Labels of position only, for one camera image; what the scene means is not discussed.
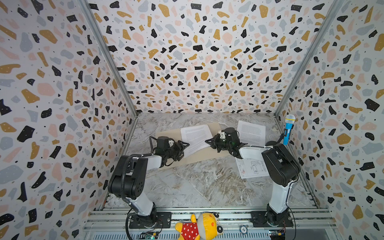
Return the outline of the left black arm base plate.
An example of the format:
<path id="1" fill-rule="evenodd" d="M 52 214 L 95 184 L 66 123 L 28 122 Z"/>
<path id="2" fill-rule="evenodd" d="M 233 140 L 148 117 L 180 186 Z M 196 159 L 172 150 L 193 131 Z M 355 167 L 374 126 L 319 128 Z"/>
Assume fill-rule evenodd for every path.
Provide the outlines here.
<path id="1" fill-rule="evenodd" d="M 132 215 L 129 229 L 169 229 L 171 227 L 172 213 L 158 212 L 150 216 Z"/>

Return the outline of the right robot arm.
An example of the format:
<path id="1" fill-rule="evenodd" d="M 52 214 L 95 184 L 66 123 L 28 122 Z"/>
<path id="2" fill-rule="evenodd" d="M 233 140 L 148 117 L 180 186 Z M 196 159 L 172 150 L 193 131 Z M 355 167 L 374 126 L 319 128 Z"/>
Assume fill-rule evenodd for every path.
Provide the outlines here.
<path id="1" fill-rule="evenodd" d="M 266 146 L 251 146 L 240 141 L 240 135 L 234 128 L 226 128 L 213 138 L 205 140 L 211 148 L 220 152 L 228 151 L 237 159 L 261 160 L 265 164 L 269 177 L 273 181 L 272 196 L 265 211 L 251 212 L 254 227 L 288 227 L 292 223 L 293 213 L 288 207 L 292 185 L 299 180 L 300 166 L 287 150 L 289 130 L 280 135 L 278 141 L 269 141 Z"/>

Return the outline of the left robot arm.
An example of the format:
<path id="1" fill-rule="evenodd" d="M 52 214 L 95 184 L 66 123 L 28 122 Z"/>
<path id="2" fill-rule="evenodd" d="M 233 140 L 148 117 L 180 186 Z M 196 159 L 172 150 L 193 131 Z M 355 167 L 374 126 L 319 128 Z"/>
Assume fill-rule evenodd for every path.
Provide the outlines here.
<path id="1" fill-rule="evenodd" d="M 150 136 L 150 152 L 148 154 L 132 154 L 121 156 L 111 179 L 108 192 L 122 199 L 134 213 L 132 218 L 146 228 L 154 226 L 157 219 L 156 204 L 144 193 L 145 179 L 148 170 L 169 167 L 184 157 L 184 150 L 190 146 L 183 141 L 172 138 Z"/>

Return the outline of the beige manila folder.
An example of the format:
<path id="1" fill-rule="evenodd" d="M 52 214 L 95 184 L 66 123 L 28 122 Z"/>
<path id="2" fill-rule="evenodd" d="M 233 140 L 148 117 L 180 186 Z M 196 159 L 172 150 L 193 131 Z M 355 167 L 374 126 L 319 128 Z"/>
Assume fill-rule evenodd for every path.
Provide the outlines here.
<path id="1" fill-rule="evenodd" d="M 212 136 L 220 132 L 222 129 L 218 122 L 206 123 L 203 125 L 208 125 Z M 174 139 L 175 141 L 182 141 L 181 129 L 168 130 L 163 132 L 158 132 L 155 134 L 156 138 L 165 136 Z M 197 151 L 196 153 L 190 155 L 189 157 L 184 157 L 179 162 L 173 162 L 172 159 L 169 159 L 167 165 L 162 167 L 161 170 L 181 167 L 188 164 L 193 164 L 201 161 L 211 160 L 215 158 L 227 157 L 230 154 L 227 151 L 217 152 L 217 150 L 212 149 L 210 146 L 208 148 Z"/>

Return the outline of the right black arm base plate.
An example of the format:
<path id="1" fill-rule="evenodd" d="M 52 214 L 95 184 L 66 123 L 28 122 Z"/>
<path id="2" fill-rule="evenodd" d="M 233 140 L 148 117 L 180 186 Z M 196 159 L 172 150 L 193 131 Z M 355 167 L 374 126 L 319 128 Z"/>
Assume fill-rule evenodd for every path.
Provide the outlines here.
<path id="1" fill-rule="evenodd" d="M 288 209 L 280 214 L 276 214 L 272 210 L 268 211 L 252 211 L 251 223 L 255 228 L 269 228 L 269 227 L 293 227 L 293 218 Z"/>

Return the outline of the white text sheet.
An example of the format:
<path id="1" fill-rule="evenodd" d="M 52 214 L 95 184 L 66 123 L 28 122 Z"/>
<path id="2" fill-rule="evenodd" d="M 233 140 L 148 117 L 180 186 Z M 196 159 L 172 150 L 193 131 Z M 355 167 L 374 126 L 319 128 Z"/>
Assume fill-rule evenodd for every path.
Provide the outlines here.
<path id="1" fill-rule="evenodd" d="M 265 126 L 239 121 L 237 131 L 242 143 L 247 143 L 251 146 L 264 146 L 266 143 Z"/>
<path id="2" fill-rule="evenodd" d="M 183 142 L 190 144 L 184 150 L 185 157 L 189 157 L 199 150 L 208 148 L 210 145 L 205 141 L 213 137 L 208 125 L 182 128 L 181 136 Z"/>

